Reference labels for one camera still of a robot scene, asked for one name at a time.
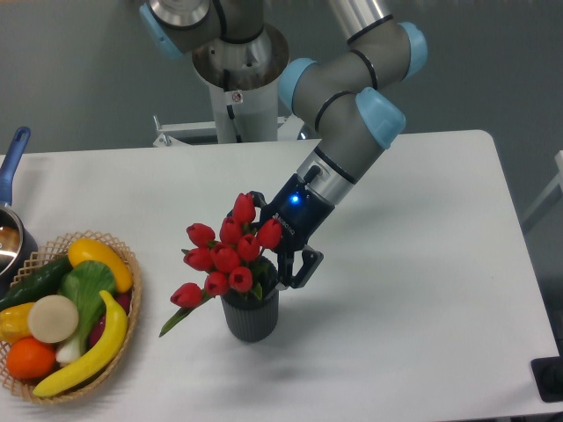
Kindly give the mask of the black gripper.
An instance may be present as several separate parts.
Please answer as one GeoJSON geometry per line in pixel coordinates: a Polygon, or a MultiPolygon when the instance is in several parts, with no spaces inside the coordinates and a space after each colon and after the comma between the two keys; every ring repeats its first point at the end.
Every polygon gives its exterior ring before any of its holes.
{"type": "Polygon", "coordinates": [[[294,173],[268,204],[261,193],[240,193],[228,216],[239,224],[251,223],[256,218],[257,208],[261,208],[261,223],[275,219],[282,228],[281,241],[274,248],[274,252],[278,254],[276,289],[304,287],[324,259],[321,251],[306,244],[335,206],[309,190],[305,182],[294,173]],[[301,251],[302,259],[296,275],[293,274],[295,251],[301,251]]]}

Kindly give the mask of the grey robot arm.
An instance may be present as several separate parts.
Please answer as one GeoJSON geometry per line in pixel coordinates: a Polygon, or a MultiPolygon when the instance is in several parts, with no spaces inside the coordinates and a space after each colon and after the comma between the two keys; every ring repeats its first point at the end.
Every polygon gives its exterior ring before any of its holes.
{"type": "Polygon", "coordinates": [[[262,220],[282,227],[278,278],[264,287],[302,287],[323,256],[308,240],[405,127],[381,90],[418,72],[428,46],[383,1],[332,1],[348,50],[332,62],[289,59],[288,43],[261,1],[147,1],[140,15],[159,48],[191,55],[208,86],[221,143],[272,141],[285,105],[319,136],[318,146],[270,202],[262,220]]]}

